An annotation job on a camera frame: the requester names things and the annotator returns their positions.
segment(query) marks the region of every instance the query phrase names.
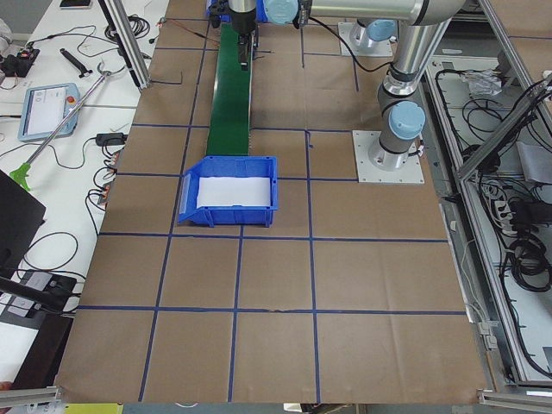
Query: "white mounting plate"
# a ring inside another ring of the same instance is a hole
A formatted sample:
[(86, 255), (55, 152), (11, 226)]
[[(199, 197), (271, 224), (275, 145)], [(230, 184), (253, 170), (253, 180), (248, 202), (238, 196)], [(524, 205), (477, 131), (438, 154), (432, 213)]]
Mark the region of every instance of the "white mounting plate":
[[(372, 164), (368, 158), (368, 149), (378, 138), (380, 138), (379, 131), (353, 131), (354, 157), (359, 183), (421, 185), (425, 182), (418, 157), (409, 157), (400, 170), (393, 172), (383, 171)], [(414, 151), (416, 151), (416, 145), (412, 144), (409, 152)]]
[[(389, 41), (379, 41), (374, 47), (370, 49), (359, 49), (355, 45), (351, 44), (349, 34), (353, 29), (354, 23), (341, 22), (337, 23), (339, 28), (339, 35), (347, 42), (348, 46), (353, 50), (355, 56), (371, 56), (373, 58), (388, 58), (393, 56), (393, 50), (391, 49), (391, 43)], [(342, 56), (350, 56), (347, 48), (339, 42), (339, 46), (342, 49)]]

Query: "green conveyor belt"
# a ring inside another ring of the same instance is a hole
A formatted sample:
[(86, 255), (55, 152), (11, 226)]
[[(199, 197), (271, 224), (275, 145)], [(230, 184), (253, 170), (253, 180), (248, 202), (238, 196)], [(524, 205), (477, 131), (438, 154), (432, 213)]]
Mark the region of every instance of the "green conveyor belt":
[(221, 26), (215, 93), (210, 116), (207, 155), (248, 155), (251, 62), (243, 71), (238, 62), (238, 35)]

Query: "light blue cap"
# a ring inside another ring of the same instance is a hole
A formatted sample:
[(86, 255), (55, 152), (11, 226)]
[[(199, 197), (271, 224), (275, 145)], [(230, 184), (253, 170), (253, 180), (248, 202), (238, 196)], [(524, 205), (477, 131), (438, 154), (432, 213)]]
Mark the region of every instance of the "light blue cap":
[(425, 112), (411, 101), (404, 101), (392, 107), (389, 114), (389, 128), (401, 140), (409, 141), (422, 132)]
[(386, 41), (393, 36), (396, 26), (394, 20), (375, 20), (368, 25), (368, 37), (373, 41)]
[(265, 0), (268, 21), (276, 24), (292, 22), (299, 10), (298, 0)]

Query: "black connector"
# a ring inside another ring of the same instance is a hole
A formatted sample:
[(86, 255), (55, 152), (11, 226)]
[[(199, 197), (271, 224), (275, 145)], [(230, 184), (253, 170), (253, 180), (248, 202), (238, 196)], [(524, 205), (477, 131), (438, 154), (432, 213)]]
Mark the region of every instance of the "black connector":
[(99, 147), (109, 147), (110, 145), (124, 145), (127, 141), (127, 135), (122, 132), (111, 132), (108, 134), (97, 134), (96, 144)]

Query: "blue bin behind gripper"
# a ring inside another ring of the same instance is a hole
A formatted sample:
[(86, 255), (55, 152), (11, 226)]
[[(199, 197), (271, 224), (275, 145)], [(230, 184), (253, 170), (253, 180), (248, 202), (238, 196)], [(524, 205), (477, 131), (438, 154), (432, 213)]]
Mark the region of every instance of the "blue bin behind gripper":
[[(213, 4), (214, 2), (209, 1), (207, 2), (207, 5)], [(230, 17), (229, 16), (222, 16), (221, 17), (223, 22), (229, 22)], [(267, 14), (265, 13), (265, 4), (262, 0), (257, 0), (257, 22), (268, 22)]]
[[(199, 179), (204, 177), (263, 177), (271, 182), (270, 206), (197, 207)], [(217, 224), (263, 224), (270, 227), (278, 209), (278, 168), (276, 157), (205, 157), (186, 171), (180, 195), (179, 223), (215, 227)]]

